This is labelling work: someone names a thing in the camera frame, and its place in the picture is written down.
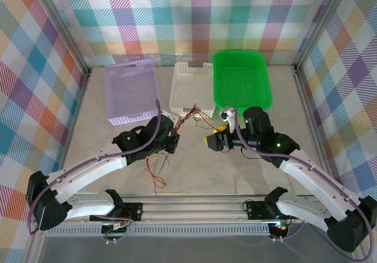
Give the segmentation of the aluminium side rail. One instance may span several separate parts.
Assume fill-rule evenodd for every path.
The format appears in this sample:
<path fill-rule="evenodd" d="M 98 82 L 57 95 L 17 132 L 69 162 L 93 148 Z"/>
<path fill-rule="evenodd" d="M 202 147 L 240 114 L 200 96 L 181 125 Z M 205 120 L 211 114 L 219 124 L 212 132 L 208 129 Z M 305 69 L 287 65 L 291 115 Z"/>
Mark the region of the aluminium side rail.
<path fill-rule="evenodd" d="M 71 140 L 74 134 L 74 129 L 78 120 L 78 116 L 80 114 L 82 101 L 85 97 L 85 92 L 88 86 L 88 83 L 90 81 L 91 74 L 93 72 L 94 67 L 91 67 L 87 72 L 84 73 L 84 80 L 82 84 L 82 90 L 80 92 L 80 95 L 78 96 L 78 103 L 76 107 L 76 111 L 72 118 L 72 125 L 71 130 L 68 133 L 67 137 L 67 144 L 64 147 L 63 154 L 62 154 L 62 160 L 59 163 L 59 170 L 62 170 L 65 165 L 65 160 L 67 158 L 68 149 L 70 148 Z M 39 260 L 39 256 L 41 253 L 41 249 L 43 246 L 45 238 L 45 232 L 44 231 L 38 231 L 33 236 L 29 236 L 27 240 L 27 245 L 25 247 L 25 252 L 22 257 L 21 263 L 36 263 Z"/>
<path fill-rule="evenodd" d="M 310 107 L 309 98 L 305 91 L 303 80 L 301 79 L 300 72 L 297 70 L 295 65 L 292 65 L 293 78 L 296 83 L 298 95 L 301 100 L 303 107 L 307 127 L 309 129 L 310 138 L 312 139 L 312 144 L 318 161 L 316 162 L 321 166 L 321 168 L 327 172 L 329 175 L 333 176 L 332 171 L 329 166 L 328 158 L 323 147 L 322 141 L 320 139 L 320 133 L 318 126 L 316 124 L 315 116 Z"/>

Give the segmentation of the green plastic basket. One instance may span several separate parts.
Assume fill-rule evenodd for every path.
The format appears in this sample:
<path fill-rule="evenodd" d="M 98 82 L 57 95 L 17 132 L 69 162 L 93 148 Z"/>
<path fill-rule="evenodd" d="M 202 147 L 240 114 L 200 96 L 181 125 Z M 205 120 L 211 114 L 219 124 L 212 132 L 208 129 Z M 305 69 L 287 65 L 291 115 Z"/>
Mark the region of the green plastic basket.
<path fill-rule="evenodd" d="M 249 107 L 267 110 L 272 105 L 272 92 L 264 56 L 252 50 L 215 53 L 213 99 L 218 108 L 237 108 L 240 114 Z"/>

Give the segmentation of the purple perforated plastic basket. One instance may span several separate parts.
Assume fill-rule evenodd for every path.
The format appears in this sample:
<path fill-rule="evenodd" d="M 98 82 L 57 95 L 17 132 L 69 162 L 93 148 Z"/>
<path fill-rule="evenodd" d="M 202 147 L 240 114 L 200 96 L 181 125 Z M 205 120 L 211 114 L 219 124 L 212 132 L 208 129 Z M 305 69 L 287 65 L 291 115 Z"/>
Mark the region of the purple perforated plastic basket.
<path fill-rule="evenodd" d="M 160 92 L 151 59 L 108 65 L 104 76 L 106 117 L 114 125 L 158 115 Z"/>

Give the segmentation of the white perforated plastic basket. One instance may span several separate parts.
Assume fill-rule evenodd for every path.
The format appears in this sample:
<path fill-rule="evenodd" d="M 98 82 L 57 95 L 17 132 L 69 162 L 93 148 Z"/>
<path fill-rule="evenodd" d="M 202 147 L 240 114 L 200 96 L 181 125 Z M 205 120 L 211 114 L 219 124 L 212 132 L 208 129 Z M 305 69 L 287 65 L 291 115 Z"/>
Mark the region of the white perforated plastic basket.
<path fill-rule="evenodd" d="M 194 106 L 213 116 L 213 65 L 177 62 L 174 66 L 169 108 L 184 117 Z"/>

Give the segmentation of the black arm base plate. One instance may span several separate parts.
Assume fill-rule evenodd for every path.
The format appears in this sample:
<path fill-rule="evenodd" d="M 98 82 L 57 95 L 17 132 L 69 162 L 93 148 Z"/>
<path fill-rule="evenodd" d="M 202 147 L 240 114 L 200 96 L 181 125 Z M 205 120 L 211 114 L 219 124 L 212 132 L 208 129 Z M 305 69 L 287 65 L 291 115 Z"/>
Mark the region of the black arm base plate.
<path fill-rule="evenodd" d="M 134 221 L 141 221 L 143 204 L 140 202 L 128 202 L 123 204 L 122 216 Z"/>
<path fill-rule="evenodd" d="M 267 219 L 267 210 L 264 201 L 247 200 L 243 204 L 248 220 Z"/>

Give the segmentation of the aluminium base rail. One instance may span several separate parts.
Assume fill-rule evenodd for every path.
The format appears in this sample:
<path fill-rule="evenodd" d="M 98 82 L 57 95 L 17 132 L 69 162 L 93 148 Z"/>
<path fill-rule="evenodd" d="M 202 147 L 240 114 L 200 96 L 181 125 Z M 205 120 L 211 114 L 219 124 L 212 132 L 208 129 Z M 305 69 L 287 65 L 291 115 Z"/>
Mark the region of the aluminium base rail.
<path fill-rule="evenodd" d="M 159 194 L 122 195 L 123 202 L 140 202 L 143 214 L 138 224 L 236 224 L 276 223 L 293 224 L 312 221 L 316 224 L 328 216 L 328 210 L 315 198 L 288 193 L 282 202 L 282 216 L 248 220 L 243 204 L 247 200 L 264 201 L 263 195 L 191 195 Z"/>

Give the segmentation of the aluminium frame post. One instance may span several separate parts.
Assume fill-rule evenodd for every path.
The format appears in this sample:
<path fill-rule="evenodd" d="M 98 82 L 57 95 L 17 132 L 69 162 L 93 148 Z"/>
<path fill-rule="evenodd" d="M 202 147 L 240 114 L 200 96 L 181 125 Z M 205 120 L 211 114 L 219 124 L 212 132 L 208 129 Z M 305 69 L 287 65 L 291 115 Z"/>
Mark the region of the aluminium frame post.
<path fill-rule="evenodd" d="M 91 67 L 85 62 L 84 56 L 81 54 L 81 51 L 74 41 L 73 36 L 71 35 L 67 25 L 61 18 L 58 8 L 53 3 L 53 0 L 41 0 L 43 7 L 45 8 L 47 14 L 49 15 L 52 23 L 56 27 L 60 36 L 62 36 L 63 41 L 65 42 L 68 49 L 71 51 L 72 56 L 83 70 L 86 76 L 90 75 Z"/>
<path fill-rule="evenodd" d="M 326 5 L 323 7 L 322 12 L 318 16 L 318 21 L 307 40 L 307 43 L 304 45 L 303 50 L 296 60 L 296 63 L 294 63 L 296 71 L 300 72 L 301 70 L 303 70 L 303 66 L 309 59 L 313 49 L 315 48 L 315 45 L 318 43 L 320 36 L 327 27 L 329 21 L 332 19 L 332 16 L 335 13 L 340 2 L 341 0 L 328 0 Z"/>

